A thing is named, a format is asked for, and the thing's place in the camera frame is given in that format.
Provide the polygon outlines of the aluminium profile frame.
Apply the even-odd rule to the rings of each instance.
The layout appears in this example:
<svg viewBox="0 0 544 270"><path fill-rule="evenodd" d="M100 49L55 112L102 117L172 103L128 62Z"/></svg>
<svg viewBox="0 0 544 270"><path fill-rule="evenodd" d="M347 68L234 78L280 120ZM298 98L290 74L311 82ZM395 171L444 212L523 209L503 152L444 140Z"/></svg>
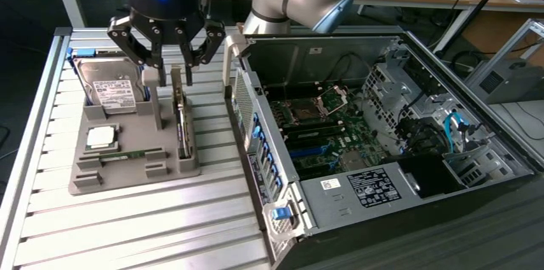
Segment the aluminium profile frame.
<svg viewBox="0 0 544 270"><path fill-rule="evenodd" d="M544 19L526 21L495 53L490 66L495 68L502 62L515 60L544 68Z"/></svg>

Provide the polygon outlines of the grey computer tower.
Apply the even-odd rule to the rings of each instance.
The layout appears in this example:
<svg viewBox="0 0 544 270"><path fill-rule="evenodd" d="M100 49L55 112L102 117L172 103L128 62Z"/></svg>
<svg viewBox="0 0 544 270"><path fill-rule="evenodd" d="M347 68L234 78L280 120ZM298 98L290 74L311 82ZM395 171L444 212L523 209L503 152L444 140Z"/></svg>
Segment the grey computer tower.
<svg viewBox="0 0 544 270"><path fill-rule="evenodd" d="M468 88L487 104L544 100L544 67L524 59L506 59L491 66L482 62L466 79Z"/></svg>

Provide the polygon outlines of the black RAM stick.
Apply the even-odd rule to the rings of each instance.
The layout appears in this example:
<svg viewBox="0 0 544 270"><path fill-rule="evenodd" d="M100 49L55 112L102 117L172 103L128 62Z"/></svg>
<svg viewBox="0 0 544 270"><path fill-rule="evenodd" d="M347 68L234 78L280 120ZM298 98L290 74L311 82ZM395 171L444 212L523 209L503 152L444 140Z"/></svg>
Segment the black RAM stick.
<svg viewBox="0 0 544 270"><path fill-rule="evenodd" d="M286 142L299 141L303 139L318 139L330 136L336 136L346 131L343 125L322 126L312 125L311 127L294 127L283 129L283 138Z"/></svg>

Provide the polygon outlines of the black open PC case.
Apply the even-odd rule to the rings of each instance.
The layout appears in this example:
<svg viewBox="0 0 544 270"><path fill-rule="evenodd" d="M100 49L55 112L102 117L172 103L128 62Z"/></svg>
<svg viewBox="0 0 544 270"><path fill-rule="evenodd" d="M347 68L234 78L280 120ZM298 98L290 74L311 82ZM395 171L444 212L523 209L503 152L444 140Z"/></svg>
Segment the black open PC case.
<svg viewBox="0 0 544 270"><path fill-rule="evenodd" d="M456 100L442 126L432 123L431 117L404 118L395 130L396 138L379 135L391 154L375 166L396 163L423 202L390 215L320 231L302 190L306 180L300 180L290 158L267 92L335 84L348 87L363 98L363 85L375 62L394 44L406 44L412 49ZM487 104L404 33L235 34L227 38L226 57L240 61L231 84L231 108L258 192L258 217L266 224L272 264L278 269L335 257L422 222L467 214L502 196L514 181L532 175L536 166L544 164L544 151L527 147L530 139L524 135L527 122L536 118L544 100ZM467 152L480 146L504 154L515 177L466 188L443 154ZM291 218L274 220L272 209L286 206Z"/></svg>

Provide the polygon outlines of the perforated metal disk bay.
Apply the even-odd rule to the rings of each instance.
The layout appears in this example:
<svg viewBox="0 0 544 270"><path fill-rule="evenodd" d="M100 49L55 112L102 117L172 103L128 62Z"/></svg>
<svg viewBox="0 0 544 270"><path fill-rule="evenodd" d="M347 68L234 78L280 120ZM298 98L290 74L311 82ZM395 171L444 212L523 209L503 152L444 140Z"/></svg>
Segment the perforated metal disk bay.
<svg viewBox="0 0 544 270"><path fill-rule="evenodd" d="M362 109L371 129L396 138L402 119L432 118L442 126L456 100L406 44L394 44L375 62L363 85Z"/></svg>

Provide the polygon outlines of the silver CPU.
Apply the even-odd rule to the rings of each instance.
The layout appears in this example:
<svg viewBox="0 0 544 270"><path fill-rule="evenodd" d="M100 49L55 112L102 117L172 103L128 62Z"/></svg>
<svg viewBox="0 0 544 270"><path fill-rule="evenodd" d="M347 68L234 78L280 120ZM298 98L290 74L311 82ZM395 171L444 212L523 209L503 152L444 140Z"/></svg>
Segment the silver CPU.
<svg viewBox="0 0 544 270"><path fill-rule="evenodd" d="M118 127L115 125L98 125L88 128L86 137L86 150L112 148L118 142Z"/></svg>

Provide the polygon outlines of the black stand pole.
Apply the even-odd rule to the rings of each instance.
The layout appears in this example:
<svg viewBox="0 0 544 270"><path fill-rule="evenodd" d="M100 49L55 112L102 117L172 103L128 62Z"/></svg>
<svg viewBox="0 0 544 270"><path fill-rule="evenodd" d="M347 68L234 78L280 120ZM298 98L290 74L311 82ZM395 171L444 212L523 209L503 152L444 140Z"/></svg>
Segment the black stand pole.
<svg viewBox="0 0 544 270"><path fill-rule="evenodd" d="M474 8L470 9L470 13L468 13L466 19L463 20L463 22L459 24L458 28L448 29L447 32L452 32L452 35L450 37L444 36L444 38L439 42L439 44L438 44L438 46L435 48L435 51L434 51L435 55L439 58L442 58L444 56L444 54L448 52L451 46L454 45L458 38L462 36L466 28L468 27L470 23L472 22L472 20L478 16L479 12L482 11L484 6L487 5L488 1L490 0L480 0L478 5Z"/></svg>

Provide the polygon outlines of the hard disk with blue carrier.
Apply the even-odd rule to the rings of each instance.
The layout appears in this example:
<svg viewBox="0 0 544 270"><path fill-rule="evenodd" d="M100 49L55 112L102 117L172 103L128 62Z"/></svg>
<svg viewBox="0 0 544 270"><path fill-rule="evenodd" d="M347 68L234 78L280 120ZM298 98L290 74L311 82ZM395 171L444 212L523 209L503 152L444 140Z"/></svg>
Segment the hard disk with blue carrier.
<svg viewBox="0 0 544 270"><path fill-rule="evenodd" d="M138 103L150 100L148 88L142 83L144 68L123 52L94 48L68 49L67 61L86 93L86 104L99 106L106 114L138 111Z"/></svg>

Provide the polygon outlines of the silver socket cover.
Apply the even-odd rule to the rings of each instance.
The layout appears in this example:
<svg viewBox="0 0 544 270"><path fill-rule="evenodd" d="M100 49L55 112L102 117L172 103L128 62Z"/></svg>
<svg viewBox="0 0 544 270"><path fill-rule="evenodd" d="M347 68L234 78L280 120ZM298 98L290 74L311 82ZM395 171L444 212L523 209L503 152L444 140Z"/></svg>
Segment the silver socket cover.
<svg viewBox="0 0 544 270"><path fill-rule="evenodd" d="M318 97L316 106L323 117L328 117L348 104L348 93L338 85L332 85Z"/></svg>

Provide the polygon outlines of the grey power supply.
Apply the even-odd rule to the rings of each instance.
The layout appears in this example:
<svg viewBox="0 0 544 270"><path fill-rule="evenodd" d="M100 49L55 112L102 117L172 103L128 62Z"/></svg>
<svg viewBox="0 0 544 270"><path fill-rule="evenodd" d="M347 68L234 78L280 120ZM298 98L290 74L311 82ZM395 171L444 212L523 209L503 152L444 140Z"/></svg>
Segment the grey power supply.
<svg viewBox="0 0 544 270"><path fill-rule="evenodd" d="M396 163L302 182L318 229L328 231L419 206Z"/></svg>

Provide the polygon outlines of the green RAM stick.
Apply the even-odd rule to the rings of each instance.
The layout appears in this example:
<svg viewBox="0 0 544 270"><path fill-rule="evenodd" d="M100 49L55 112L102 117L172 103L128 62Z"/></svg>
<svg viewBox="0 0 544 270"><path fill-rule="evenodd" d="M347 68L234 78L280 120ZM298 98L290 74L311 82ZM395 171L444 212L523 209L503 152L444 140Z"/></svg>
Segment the green RAM stick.
<svg viewBox="0 0 544 270"><path fill-rule="evenodd" d="M138 150L131 152L107 153L99 156L102 162L111 162L118 160L131 160L146 157L146 151Z"/></svg>

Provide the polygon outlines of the silver chipset heatsink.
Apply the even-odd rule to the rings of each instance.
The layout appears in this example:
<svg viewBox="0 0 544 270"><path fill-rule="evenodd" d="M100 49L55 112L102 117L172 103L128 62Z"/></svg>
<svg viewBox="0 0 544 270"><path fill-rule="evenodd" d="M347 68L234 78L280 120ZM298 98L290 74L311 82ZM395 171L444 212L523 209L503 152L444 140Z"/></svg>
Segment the silver chipset heatsink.
<svg viewBox="0 0 544 270"><path fill-rule="evenodd" d="M355 171L370 167L358 150L343 153L339 158L344 171Z"/></svg>

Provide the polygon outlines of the CPU socket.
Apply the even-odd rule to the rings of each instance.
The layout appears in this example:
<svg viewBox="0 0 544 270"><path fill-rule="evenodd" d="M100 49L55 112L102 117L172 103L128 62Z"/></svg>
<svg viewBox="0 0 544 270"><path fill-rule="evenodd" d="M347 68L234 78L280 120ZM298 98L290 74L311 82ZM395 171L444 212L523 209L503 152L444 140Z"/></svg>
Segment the CPU socket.
<svg viewBox="0 0 544 270"><path fill-rule="evenodd" d="M294 99L290 101L288 109L292 115L294 123L310 124L312 122L324 122L328 117L320 112L314 98Z"/></svg>

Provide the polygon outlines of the green motherboard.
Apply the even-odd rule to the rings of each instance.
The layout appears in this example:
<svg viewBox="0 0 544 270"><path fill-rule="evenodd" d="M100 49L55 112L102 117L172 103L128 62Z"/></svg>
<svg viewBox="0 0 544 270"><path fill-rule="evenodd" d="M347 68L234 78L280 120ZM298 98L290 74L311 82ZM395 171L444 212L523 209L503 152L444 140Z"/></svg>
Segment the green motherboard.
<svg viewBox="0 0 544 270"><path fill-rule="evenodd" d="M387 144L379 141L379 132L371 129L371 126L364 119L364 114L360 109L363 98L360 94L350 91L348 87L340 86L348 93L348 104L328 116L324 122L312 122L310 124L296 124L292 120L292 115L288 109L290 101L294 99L304 99L316 97L335 84L314 86L303 86L288 88L279 91L271 89L267 92L268 105L278 124L280 135L283 137L283 129L294 127L311 127L343 125L346 131L336 135L318 139L303 139L299 141L286 142L288 153L291 150L300 148L311 148L315 146L327 145L328 149L324 154L295 158L292 160L295 170L300 180L310 180L324 177L344 171L340 163L340 155L351 150L358 150L370 167L380 164L382 160L390 156L390 151L386 149Z"/></svg>

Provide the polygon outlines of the green graphics card black cooler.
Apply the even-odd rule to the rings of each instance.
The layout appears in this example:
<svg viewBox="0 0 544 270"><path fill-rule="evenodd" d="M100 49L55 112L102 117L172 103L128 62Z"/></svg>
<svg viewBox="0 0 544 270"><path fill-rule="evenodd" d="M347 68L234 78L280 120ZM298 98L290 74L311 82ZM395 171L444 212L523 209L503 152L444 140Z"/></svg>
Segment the green graphics card black cooler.
<svg viewBox="0 0 544 270"><path fill-rule="evenodd" d="M178 129L178 153L179 153L178 157L180 159L187 159L191 157L191 146L190 146L190 134L187 130L187 114L186 114L187 100L182 84L182 68L179 66L172 66L171 79L172 79L172 107Z"/></svg>

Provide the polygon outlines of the blue expansion slot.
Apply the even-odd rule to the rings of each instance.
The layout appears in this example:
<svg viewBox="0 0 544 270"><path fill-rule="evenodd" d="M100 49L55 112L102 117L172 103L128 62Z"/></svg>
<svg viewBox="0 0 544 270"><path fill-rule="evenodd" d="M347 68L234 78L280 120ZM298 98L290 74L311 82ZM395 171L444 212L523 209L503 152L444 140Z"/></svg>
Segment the blue expansion slot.
<svg viewBox="0 0 544 270"><path fill-rule="evenodd" d="M328 149L327 145L323 146L315 146L311 148L300 148L296 150L290 151L290 156L292 159L300 158L300 157L308 157L308 156L315 156L315 155L322 155L326 153Z"/></svg>

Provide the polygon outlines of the grey slotted disk bay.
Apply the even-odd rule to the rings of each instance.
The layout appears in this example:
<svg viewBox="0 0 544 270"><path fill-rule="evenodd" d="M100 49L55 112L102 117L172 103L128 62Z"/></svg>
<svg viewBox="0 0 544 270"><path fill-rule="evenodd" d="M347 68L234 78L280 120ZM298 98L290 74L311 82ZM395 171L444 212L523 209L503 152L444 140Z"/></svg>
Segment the grey slotted disk bay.
<svg viewBox="0 0 544 270"><path fill-rule="evenodd" d="M490 146L462 153L444 153L446 164L466 188L499 182L515 177L504 154Z"/></svg>

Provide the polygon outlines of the grey parts rack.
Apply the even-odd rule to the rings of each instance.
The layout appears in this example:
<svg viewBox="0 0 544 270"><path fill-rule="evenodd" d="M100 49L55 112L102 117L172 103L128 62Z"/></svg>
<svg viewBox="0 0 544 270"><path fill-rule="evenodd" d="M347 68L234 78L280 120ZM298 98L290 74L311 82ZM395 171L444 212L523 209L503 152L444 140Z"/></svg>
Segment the grey parts rack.
<svg viewBox="0 0 544 270"><path fill-rule="evenodd" d="M191 157L180 159L172 93L170 98L159 98L159 81L150 69L144 70L144 82L150 87L151 97L148 101L138 103L135 113L108 115L99 106L83 107L68 182L71 195L191 178L200 174L194 112L187 94L184 92ZM118 142L112 148L88 151L86 150L88 128L98 125L118 127ZM107 153L138 150L146 151L146 157L111 162L102 162L99 159L99 156Z"/></svg>

